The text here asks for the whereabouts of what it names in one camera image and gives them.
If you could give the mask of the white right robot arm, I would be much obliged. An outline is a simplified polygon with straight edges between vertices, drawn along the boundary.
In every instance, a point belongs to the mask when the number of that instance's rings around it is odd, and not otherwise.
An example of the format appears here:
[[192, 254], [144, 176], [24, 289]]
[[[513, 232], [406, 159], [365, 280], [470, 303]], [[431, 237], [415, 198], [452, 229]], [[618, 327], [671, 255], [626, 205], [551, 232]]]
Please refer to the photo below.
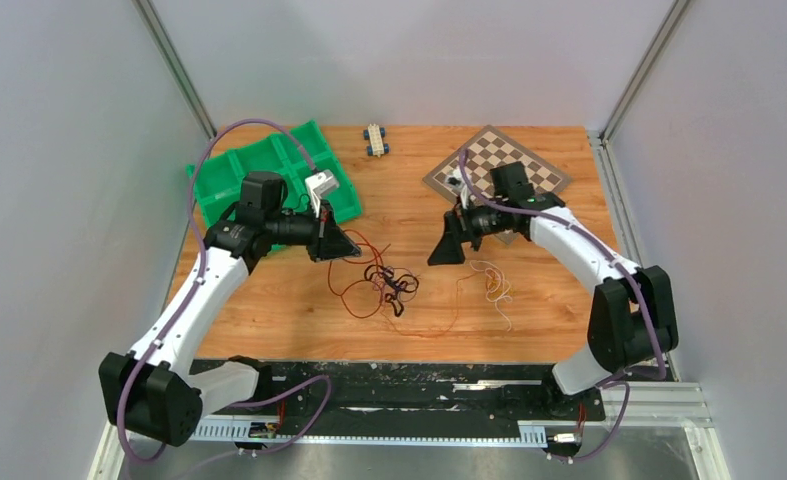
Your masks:
[[664, 355], [679, 343], [666, 271], [642, 267], [607, 246], [557, 195], [537, 192], [522, 163], [493, 168], [489, 176], [493, 195], [487, 198], [463, 167], [443, 175], [457, 200], [443, 216], [443, 234], [428, 263], [462, 264], [464, 244], [478, 250], [483, 238], [513, 231], [550, 253], [591, 294], [586, 342], [552, 367], [539, 392], [544, 411], [565, 417], [578, 407], [580, 393], [649, 360], [657, 363], [657, 378], [664, 378]]

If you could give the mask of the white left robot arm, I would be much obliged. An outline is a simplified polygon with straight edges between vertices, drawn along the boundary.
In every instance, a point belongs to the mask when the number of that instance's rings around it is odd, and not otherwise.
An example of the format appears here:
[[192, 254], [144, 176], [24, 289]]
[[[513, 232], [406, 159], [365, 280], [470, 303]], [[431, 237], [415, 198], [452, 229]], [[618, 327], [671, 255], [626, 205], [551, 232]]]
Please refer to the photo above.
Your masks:
[[219, 312], [273, 246], [303, 246], [313, 262], [360, 254], [328, 200], [339, 186], [334, 174], [314, 172], [304, 183], [308, 205], [293, 211], [284, 206], [281, 175], [247, 174], [238, 200], [201, 239], [199, 257], [169, 306], [127, 353], [102, 360], [103, 398], [120, 438], [133, 432], [181, 446], [218, 410], [238, 403], [251, 414], [271, 408], [275, 388], [249, 360], [228, 360], [199, 374], [190, 368]]

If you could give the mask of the brown white chessboard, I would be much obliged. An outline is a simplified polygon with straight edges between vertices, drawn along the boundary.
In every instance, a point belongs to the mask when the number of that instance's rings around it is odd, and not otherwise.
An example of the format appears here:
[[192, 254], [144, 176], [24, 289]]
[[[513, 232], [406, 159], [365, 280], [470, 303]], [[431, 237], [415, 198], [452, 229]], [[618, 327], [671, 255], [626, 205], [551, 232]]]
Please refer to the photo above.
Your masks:
[[571, 183], [571, 177], [549, 163], [533, 150], [523, 146], [494, 126], [483, 127], [447, 159], [440, 162], [423, 181], [436, 193], [448, 200], [455, 210], [456, 195], [445, 185], [447, 175], [459, 168], [459, 151], [466, 150], [465, 170], [472, 185], [486, 198], [493, 200], [494, 187], [490, 171], [514, 162], [520, 162], [528, 182], [538, 194], [559, 194]]

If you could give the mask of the white blue toy brick car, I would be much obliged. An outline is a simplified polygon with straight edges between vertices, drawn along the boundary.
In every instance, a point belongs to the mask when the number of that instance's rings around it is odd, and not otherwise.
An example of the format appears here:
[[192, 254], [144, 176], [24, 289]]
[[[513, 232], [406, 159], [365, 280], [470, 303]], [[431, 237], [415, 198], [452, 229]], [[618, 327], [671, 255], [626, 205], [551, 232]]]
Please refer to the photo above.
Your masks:
[[386, 129], [375, 123], [368, 124], [363, 130], [363, 137], [367, 141], [366, 153], [368, 156], [381, 157], [390, 151], [389, 144], [385, 142]]

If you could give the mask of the green compartment tray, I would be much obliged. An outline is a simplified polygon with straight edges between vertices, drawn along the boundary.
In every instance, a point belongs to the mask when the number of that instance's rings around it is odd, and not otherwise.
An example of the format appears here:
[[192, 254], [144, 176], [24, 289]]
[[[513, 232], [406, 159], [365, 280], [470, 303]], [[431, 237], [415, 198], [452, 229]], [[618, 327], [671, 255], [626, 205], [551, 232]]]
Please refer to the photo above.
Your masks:
[[[291, 129], [291, 134], [305, 147], [315, 165], [330, 171], [339, 188], [326, 197], [339, 224], [358, 218], [363, 213], [356, 188], [314, 120]], [[295, 144], [282, 133], [272, 133], [262, 140], [230, 149], [203, 163], [194, 195], [206, 226], [213, 225], [223, 212], [239, 200], [241, 182], [250, 171], [272, 171], [286, 182], [285, 206], [303, 210], [309, 194], [305, 178], [311, 175]]]

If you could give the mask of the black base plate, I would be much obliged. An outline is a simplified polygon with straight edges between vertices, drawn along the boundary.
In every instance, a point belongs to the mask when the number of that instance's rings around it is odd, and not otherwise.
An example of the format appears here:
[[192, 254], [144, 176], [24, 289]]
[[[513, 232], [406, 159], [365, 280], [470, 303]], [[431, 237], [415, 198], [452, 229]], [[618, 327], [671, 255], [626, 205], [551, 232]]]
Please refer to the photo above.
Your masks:
[[510, 438], [521, 421], [602, 421], [602, 395], [561, 400], [541, 382], [548, 364], [271, 361], [257, 400], [317, 375], [320, 381], [266, 407], [226, 407], [226, 414], [281, 418], [280, 431], [308, 427], [314, 436], [366, 438]]

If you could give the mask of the aluminium frame rail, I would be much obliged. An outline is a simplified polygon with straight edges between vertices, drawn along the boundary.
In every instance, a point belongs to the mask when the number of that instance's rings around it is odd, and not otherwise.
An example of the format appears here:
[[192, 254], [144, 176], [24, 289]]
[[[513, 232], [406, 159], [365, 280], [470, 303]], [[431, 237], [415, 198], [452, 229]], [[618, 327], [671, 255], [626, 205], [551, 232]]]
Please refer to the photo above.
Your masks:
[[424, 445], [535, 449], [576, 465], [615, 450], [631, 429], [676, 428], [700, 478], [731, 476], [701, 389], [691, 383], [620, 380], [555, 407], [537, 399], [537, 380], [436, 379], [408, 388], [390, 381], [393, 402], [349, 406], [357, 395], [347, 389], [356, 385], [342, 380], [327, 398], [313, 400], [314, 384], [307, 381], [277, 402], [284, 418], [238, 407], [200, 420], [191, 438], [231, 442], [234, 455], [254, 444]]

